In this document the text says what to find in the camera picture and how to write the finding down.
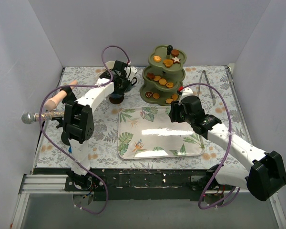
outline stand knob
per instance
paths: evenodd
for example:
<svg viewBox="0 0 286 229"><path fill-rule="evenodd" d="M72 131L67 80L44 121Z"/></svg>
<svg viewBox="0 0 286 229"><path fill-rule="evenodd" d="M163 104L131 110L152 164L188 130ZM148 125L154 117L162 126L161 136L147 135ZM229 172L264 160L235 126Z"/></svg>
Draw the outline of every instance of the stand knob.
<svg viewBox="0 0 286 229"><path fill-rule="evenodd" d="M168 45L166 49L167 49L167 52L166 52L167 55L170 55L173 50L173 47L171 45Z"/></svg>

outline heart cookie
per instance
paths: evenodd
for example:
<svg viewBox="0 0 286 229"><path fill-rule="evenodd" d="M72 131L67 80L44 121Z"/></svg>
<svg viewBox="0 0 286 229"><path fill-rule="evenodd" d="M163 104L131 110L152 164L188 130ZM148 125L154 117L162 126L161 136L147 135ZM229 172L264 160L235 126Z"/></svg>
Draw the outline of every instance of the heart cookie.
<svg viewBox="0 0 286 229"><path fill-rule="evenodd" d="M153 95L152 92L145 92L145 96L146 96L147 98L150 98L152 95Z"/></svg>
<svg viewBox="0 0 286 229"><path fill-rule="evenodd" d="M167 68L170 68L172 65L173 65L173 61L172 60L168 60L168 59L166 59L166 60L164 60L163 61L163 64L167 67Z"/></svg>

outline table surface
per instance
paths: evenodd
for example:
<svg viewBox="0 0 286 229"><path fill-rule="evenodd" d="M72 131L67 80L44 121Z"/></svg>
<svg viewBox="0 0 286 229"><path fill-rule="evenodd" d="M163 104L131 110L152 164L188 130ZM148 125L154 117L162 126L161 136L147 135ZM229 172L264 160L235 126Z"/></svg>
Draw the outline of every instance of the table surface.
<svg viewBox="0 0 286 229"><path fill-rule="evenodd" d="M136 169L208 169L211 166L220 163L225 150L204 140L205 151L200 156L187 157L172 157L172 158L154 158L154 159L139 159L139 160L123 160L118 155L118 113L123 108L135 108L143 106L155 106L147 104L140 98L140 88L143 85L142 71L143 67L138 67L138 83L133 89L125 95L124 101L119 105L114 105L106 98L95 110L94 133L89 139L89 160L92 168L136 168ZM231 82L226 74L224 66L196 66L184 67L186 72L184 85L199 82L200 75L203 70L206 71L210 85L214 86L225 99L233 122L233 132L248 141L248 136L245 130L245 123L235 100L234 91L231 87ZM62 75L61 85L68 84L73 80L78 80L79 84L95 84L95 76L97 73L104 71L102 67L68 67ZM73 92L80 98L89 88L75 88ZM197 95L197 87L192 87L194 95ZM219 96L215 93L216 104L213 106L209 88L201 86L200 99L203 108L208 114L213 114L228 126L228 119L225 108ZM48 122L45 125L47 135L60 147L68 151L68 146L61 141L62 129L57 129L58 123ZM44 136L41 137L39 143L36 161L36 168L69 168L71 160L61 153L58 149L52 146ZM228 156L226 166L234 168L244 168L232 156Z"/></svg>

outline tongs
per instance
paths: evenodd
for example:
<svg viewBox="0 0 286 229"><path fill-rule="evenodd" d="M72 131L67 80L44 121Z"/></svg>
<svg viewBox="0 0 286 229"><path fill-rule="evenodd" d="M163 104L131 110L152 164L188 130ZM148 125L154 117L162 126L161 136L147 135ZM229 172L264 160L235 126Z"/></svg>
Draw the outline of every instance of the tongs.
<svg viewBox="0 0 286 229"><path fill-rule="evenodd" d="M208 85L210 85L210 82L209 82L209 79L208 77L206 76L206 72L205 70L202 71L201 73L201 76L200 76L200 79L199 79L199 82L201 83L201 79L202 79L202 75L204 74L204 77L205 77L205 80L206 80L206 83ZM209 87L209 90L210 90L210 93L211 93L211 97L212 97L212 100L213 100L213 106L216 104L216 99L215 99L215 95L212 91L212 89ZM200 92L200 85L198 85L198 93L197 93L197 96L199 97L199 92Z"/></svg>

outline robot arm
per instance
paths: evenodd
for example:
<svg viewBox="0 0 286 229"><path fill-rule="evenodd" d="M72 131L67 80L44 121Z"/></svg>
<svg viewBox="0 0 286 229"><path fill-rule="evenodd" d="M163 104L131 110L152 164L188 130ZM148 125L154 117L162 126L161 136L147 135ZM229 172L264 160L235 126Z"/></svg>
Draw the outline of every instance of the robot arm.
<svg viewBox="0 0 286 229"><path fill-rule="evenodd" d="M226 126L215 116L205 114L200 99L193 95L191 89L184 89L180 101L171 103L169 117L172 122L187 122L197 134L227 149L230 133ZM222 167L215 177L214 185L225 184L246 188L257 199L266 201L286 184L284 163L276 151L267 153L233 135L229 153L246 170ZM201 182L204 184L208 182L217 167L218 165L208 170L208 175Z"/></svg>
<svg viewBox="0 0 286 229"><path fill-rule="evenodd" d="M62 122L63 133L62 141L70 144L73 157L84 166L87 170L90 169L88 159L88 139L91 138L94 131L93 113L96 107L107 97L114 95L115 98L123 98L124 93L130 90L136 80L134 77L138 70L126 63L120 61L107 62L106 65L111 69L113 81L105 86L92 88L84 96L79 99L72 94L69 88L65 88L67 97L63 103L66 103L65 113ZM97 76L97 83L101 85L109 82L110 74L108 72L101 73ZM72 172L69 177L73 178L78 188L84 189L86 179L83 178L87 172L80 168L75 162L71 165Z"/></svg>

